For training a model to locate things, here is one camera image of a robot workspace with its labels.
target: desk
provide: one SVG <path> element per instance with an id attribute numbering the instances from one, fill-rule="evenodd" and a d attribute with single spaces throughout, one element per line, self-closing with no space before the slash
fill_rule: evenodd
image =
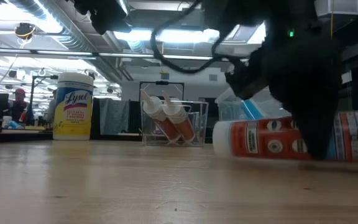
<path id="1" fill-rule="evenodd" d="M 211 146 L 0 143 L 0 224 L 358 223 L 358 172 L 313 164 L 222 160 Z"/>

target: black cable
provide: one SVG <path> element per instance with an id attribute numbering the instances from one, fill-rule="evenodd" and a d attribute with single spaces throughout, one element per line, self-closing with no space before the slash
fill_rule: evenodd
<path id="1" fill-rule="evenodd" d="M 165 28 L 169 27 L 169 25 L 178 22 L 179 20 L 183 19 L 184 17 L 186 17 L 187 15 L 189 15 L 191 12 L 194 11 L 194 9 L 202 2 L 202 0 L 196 0 L 188 9 L 186 9 L 182 14 L 180 14 L 179 16 L 176 16 L 174 18 L 169 19 L 167 22 L 164 22 L 163 24 L 159 25 L 157 28 L 155 28 L 152 32 L 151 38 L 150 38 L 150 44 L 151 44 L 151 48 L 154 51 L 154 57 L 158 60 L 160 60 L 164 65 L 166 65 L 167 67 L 177 71 L 177 72 L 182 72 L 182 73 L 187 73 L 187 74 L 194 74 L 194 73 L 198 73 L 206 68 L 208 68 L 211 64 L 213 64 L 214 62 L 218 62 L 222 60 L 222 56 L 217 56 L 217 57 L 212 57 L 211 59 L 209 59 L 205 64 L 203 64 L 202 66 L 200 66 L 200 68 L 197 69 L 184 69 L 179 67 L 178 65 L 175 65 L 174 63 L 170 62 L 169 60 L 167 60 L 162 54 L 161 52 L 158 50 L 157 48 L 157 43 L 155 40 L 156 35 L 161 31 L 164 30 Z"/>

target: wall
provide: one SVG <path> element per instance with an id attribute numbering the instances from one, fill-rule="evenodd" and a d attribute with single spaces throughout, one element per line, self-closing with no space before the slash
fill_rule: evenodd
<path id="1" fill-rule="evenodd" d="M 207 68 L 196 75 L 184 75 L 167 68 L 163 68 L 165 72 L 170 74 L 169 82 L 183 82 L 185 83 L 185 97 L 184 100 L 197 101 L 200 98 L 217 98 L 222 94 L 229 85 L 226 83 L 223 72 L 219 68 Z M 139 83 L 155 82 L 161 80 L 160 67 L 140 68 L 140 67 L 127 67 L 127 71 L 134 78 L 133 82 L 122 83 L 122 96 L 121 100 L 139 100 Z M 209 80 L 209 74 L 218 75 L 216 82 Z M 173 85 L 162 86 L 156 84 L 146 83 L 142 85 L 146 92 L 150 95 L 162 96 L 162 90 L 167 92 L 170 96 L 175 96 L 181 99 L 181 85 L 177 85 L 178 89 Z"/>

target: lysol wipes container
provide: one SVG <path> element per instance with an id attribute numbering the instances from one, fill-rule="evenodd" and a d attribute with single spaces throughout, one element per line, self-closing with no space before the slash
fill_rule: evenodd
<path id="1" fill-rule="evenodd" d="M 170 142 L 176 142 L 180 139 L 180 134 L 167 118 L 162 109 L 162 102 L 156 96 L 149 96 L 144 90 L 141 90 L 143 102 L 143 110 L 149 115 L 154 123 L 161 129 Z"/>
<path id="2" fill-rule="evenodd" d="M 165 105 L 163 107 L 165 114 L 175 125 L 183 140 L 192 142 L 196 137 L 196 134 L 182 103 L 180 103 L 178 98 L 170 98 L 164 91 L 162 92 L 162 95 L 165 99 Z"/>
<path id="3" fill-rule="evenodd" d="M 311 159 L 292 117 L 218 122 L 213 144 L 223 157 Z M 337 114 L 326 159 L 358 161 L 358 111 Z"/>
<path id="4" fill-rule="evenodd" d="M 57 87 L 53 138 L 89 140 L 93 79 L 81 73 L 62 73 Z"/>

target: wooden table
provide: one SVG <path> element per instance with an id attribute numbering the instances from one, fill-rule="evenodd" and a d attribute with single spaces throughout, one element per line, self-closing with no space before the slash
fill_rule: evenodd
<path id="1" fill-rule="evenodd" d="M 358 171 L 322 166 L 224 160 L 211 146 L 0 144 L 0 224 L 358 223 Z"/>

